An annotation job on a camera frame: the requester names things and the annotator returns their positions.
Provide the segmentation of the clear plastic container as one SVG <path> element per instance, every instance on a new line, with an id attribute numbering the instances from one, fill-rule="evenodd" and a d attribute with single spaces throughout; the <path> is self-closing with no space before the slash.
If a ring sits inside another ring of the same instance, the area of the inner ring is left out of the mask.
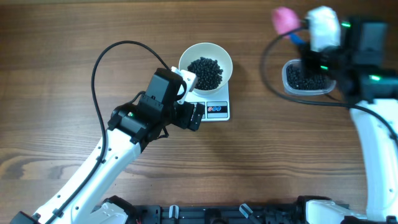
<path id="1" fill-rule="evenodd" d="M 305 78 L 301 72 L 300 59 L 289 60 L 282 69 L 284 90 L 289 95 L 316 96 L 328 94 L 335 89 L 336 82 L 316 75 Z"/>

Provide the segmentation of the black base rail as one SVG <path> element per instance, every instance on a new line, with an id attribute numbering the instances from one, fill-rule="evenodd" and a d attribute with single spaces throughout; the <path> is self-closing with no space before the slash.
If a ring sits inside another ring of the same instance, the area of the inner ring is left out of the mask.
<path id="1" fill-rule="evenodd" d="M 127 213 L 126 223 L 184 224 L 184 223 L 305 223 L 305 202 L 310 199 L 330 201 L 328 197 L 301 195 L 293 203 L 250 205 L 251 213 L 246 217 L 239 206 L 181 207 L 172 205 L 131 205 L 126 200 L 112 196 L 103 203 L 120 205 Z"/>

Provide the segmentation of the white bowl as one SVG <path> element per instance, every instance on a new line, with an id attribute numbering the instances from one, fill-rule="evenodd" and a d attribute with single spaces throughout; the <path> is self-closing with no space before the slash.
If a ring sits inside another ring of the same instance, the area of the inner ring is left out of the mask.
<path id="1" fill-rule="evenodd" d="M 180 57 L 178 69 L 188 71 L 187 67 L 200 57 L 217 60 L 218 65 L 223 70 L 223 80 L 221 81 L 219 87 L 214 90 L 199 90 L 200 94 L 215 92 L 215 90 L 220 89 L 223 85 L 229 82 L 229 79 L 233 73 L 233 61 L 229 56 L 229 53 L 227 53 L 224 48 L 213 43 L 203 42 L 189 47 Z"/>

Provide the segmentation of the pink scoop blue handle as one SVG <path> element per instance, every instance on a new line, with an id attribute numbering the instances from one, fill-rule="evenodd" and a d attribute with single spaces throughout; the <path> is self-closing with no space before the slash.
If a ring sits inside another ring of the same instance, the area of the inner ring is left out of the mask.
<path id="1" fill-rule="evenodd" d="M 287 7 L 278 7 L 272 11 L 272 24 L 279 35 L 301 28 L 302 26 L 298 15 Z"/>

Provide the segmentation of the white digital kitchen scale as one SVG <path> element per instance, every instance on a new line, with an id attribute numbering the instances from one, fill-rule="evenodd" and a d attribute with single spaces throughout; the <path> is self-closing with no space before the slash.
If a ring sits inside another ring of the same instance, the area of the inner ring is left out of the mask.
<path id="1" fill-rule="evenodd" d="M 212 93 L 200 94 L 193 90 L 187 94 L 185 101 L 201 104 L 205 107 L 202 122 L 228 121 L 230 119 L 229 86 L 228 83 Z"/>

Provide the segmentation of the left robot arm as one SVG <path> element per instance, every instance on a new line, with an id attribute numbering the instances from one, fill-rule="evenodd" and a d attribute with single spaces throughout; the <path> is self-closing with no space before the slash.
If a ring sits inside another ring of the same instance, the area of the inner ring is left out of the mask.
<path id="1" fill-rule="evenodd" d="M 205 107 L 185 100 L 198 77 L 189 71 L 159 68 L 146 91 L 133 102 L 118 106 L 97 148 L 69 181 L 33 215 L 19 212 L 12 223 L 127 223 L 135 208 L 119 197 L 97 203 L 116 177 L 137 159 L 146 146 L 167 137 L 173 124 L 196 131 Z"/>

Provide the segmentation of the black beans in bowl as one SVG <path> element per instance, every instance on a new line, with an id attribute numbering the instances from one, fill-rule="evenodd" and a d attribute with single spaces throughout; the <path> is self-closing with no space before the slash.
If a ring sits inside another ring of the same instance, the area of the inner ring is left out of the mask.
<path id="1" fill-rule="evenodd" d="M 195 89 L 197 90 L 214 90 L 219 87 L 223 80 L 223 70 L 218 65 L 217 60 L 200 57 L 193 61 L 188 67 L 188 71 L 194 73 L 197 78 Z"/>

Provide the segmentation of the black beans pile in container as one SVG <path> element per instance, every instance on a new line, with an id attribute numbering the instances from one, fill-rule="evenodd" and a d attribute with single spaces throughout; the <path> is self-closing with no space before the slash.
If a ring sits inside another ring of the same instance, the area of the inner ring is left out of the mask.
<path id="1" fill-rule="evenodd" d="M 296 90 L 321 90 L 328 86 L 328 80 L 321 75 L 305 77 L 301 69 L 296 65 L 289 65 L 286 68 L 287 83 Z"/>

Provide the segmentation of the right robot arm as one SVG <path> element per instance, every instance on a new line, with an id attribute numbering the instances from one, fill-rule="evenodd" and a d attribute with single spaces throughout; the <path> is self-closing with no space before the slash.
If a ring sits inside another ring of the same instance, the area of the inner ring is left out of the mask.
<path id="1" fill-rule="evenodd" d="M 307 223 L 397 222 L 397 74 L 383 69 L 387 24 L 363 17 L 340 22 L 335 13 L 307 14 L 310 42 L 301 51 L 307 74 L 338 84 L 361 142 L 368 185 L 366 213 L 333 202 L 306 203 Z"/>

